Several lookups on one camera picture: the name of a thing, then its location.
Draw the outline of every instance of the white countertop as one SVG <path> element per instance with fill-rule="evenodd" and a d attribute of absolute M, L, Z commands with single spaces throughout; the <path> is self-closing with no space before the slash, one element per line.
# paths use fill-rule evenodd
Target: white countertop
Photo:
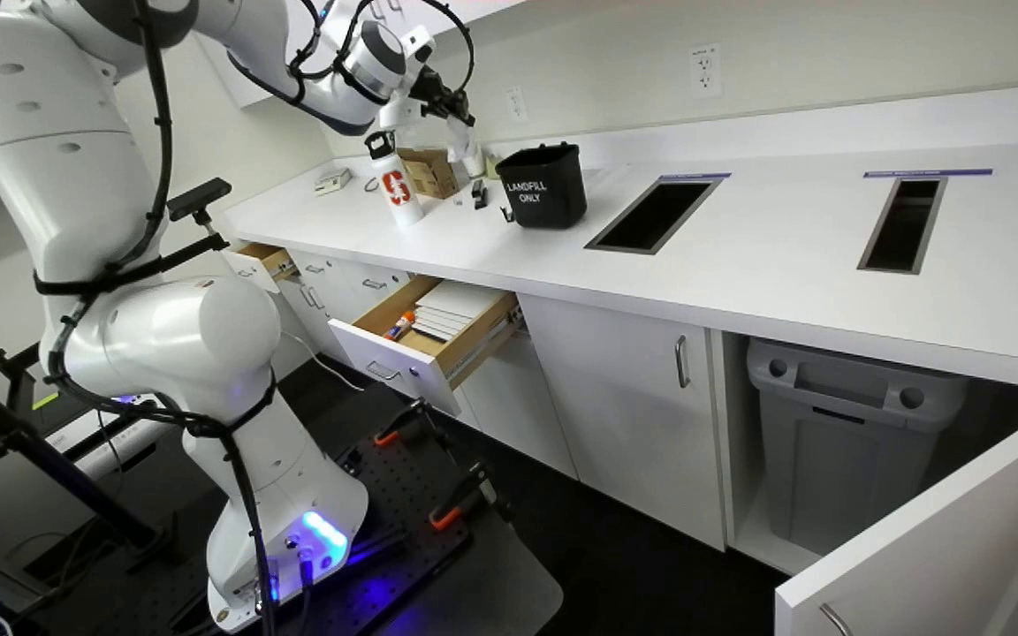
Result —
<path fill-rule="evenodd" d="M 865 170 L 994 170 L 944 192 L 918 277 L 860 272 L 892 182 Z M 583 251 L 656 175 L 732 175 L 656 255 Z M 585 170 L 585 219 L 518 230 L 503 192 L 484 212 L 466 192 L 418 225 L 395 225 L 369 170 L 340 196 L 303 175 L 234 209 L 231 234 L 292 251 L 342 255 L 812 343 L 918 369 L 1018 381 L 1018 150 L 717 158 Z"/>

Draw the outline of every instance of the open cabinet door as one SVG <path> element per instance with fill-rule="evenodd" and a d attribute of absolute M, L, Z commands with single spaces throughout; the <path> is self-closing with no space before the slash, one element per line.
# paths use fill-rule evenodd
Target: open cabinet door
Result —
<path fill-rule="evenodd" d="M 778 636 L 986 636 L 1018 596 L 1018 430 L 778 587 Z"/>

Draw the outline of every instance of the floor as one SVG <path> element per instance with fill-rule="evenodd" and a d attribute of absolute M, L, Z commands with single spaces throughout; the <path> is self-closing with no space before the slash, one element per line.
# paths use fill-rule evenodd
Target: floor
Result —
<path fill-rule="evenodd" d="M 377 427 L 402 401 L 382 386 L 350 394 L 316 364 L 284 381 L 291 408 L 324 450 L 346 450 Z M 720 554 L 606 499 L 575 482 L 522 460 L 518 454 L 439 419 L 463 460 L 482 460 L 511 505 L 515 534 L 562 585 L 565 603 L 544 636 L 766 636 L 772 596 L 786 580 L 742 554 Z M 33 613 L 54 636 L 73 634 L 159 634 L 183 596 L 201 590 L 201 534 L 220 499 L 204 496 L 183 517 L 165 517 L 183 560 L 154 560 L 127 573 L 127 554 L 98 550 L 85 567 L 64 567 L 68 594 Z"/>

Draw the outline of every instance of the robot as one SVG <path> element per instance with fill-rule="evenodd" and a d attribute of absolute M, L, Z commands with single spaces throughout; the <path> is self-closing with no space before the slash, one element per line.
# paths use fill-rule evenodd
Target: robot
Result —
<path fill-rule="evenodd" d="M 145 419 L 183 424 L 183 454 L 225 490 L 204 546 L 208 616 L 224 634 L 259 618 L 267 625 L 279 600 L 340 573 L 369 490 L 320 457 L 277 395 L 277 305 L 240 280 L 161 283 L 152 269 L 165 177 L 152 197 L 113 84 L 142 66 L 159 77 L 159 51 L 201 31 L 252 81 L 333 130 L 375 129 L 369 150 L 388 170 L 388 192 L 408 188 L 393 175 L 408 96 L 445 118 L 459 130 L 456 152 L 475 158 L 466 96 L 424 66 L 428 28 L 393 35 L 364 7 L 357 0 L 353 18 L 330 31 L 311 7 L 316 39 L 286 62 L 284 0 L 0 3 L 0 197 L 35 267 L 45 376 L 94 401 L 154 395 L 165 410 Z M 337 51 L 337 63 L 303 77 L 302 62 L 319 44 Z"/>

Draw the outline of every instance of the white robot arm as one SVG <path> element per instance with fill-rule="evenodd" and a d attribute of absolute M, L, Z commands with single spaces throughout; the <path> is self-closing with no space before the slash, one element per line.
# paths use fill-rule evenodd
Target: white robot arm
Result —
<path fill-rule="evenodd" d="M 92 395 L 161 395 L 172 408 L 168 421 L 247 421 L 234 435 L 183 430 L 188 457 L 225 490 L 204 550 L 208 607 L 220 628 L 236 634 L 272 616 L 263 613 L 272 590 L 291 600 L 340 573 L 364 522 L 369 490 L 319 454 L 272 394 L 267 356 L 279 318 L 263 291 L 236 280 L 161 283 L 159 277 L 87 291 L 159 257 L 159 225 L 152 225 L 161 212 L 159 196 L 152 202 L 152 182 L 108 84 L 145 63 L 152 72 L 142 39 L 172 46 L 188 31 L 220 39 L 247 77 L 342 136 L 375 123 L 419 51 L 375 22 L 350 22 L 342 39 L 330 44 L 337 66 L 303 77 L 286 62 L 279 0 L 8 0 L 0 7 L 0 197 L 25 236 L 35 280 L 45 283 L 45 370 Z M 252 550 L 254 517 L 254 532 L 264 532 L 259 540 L 264 560 Z"/>

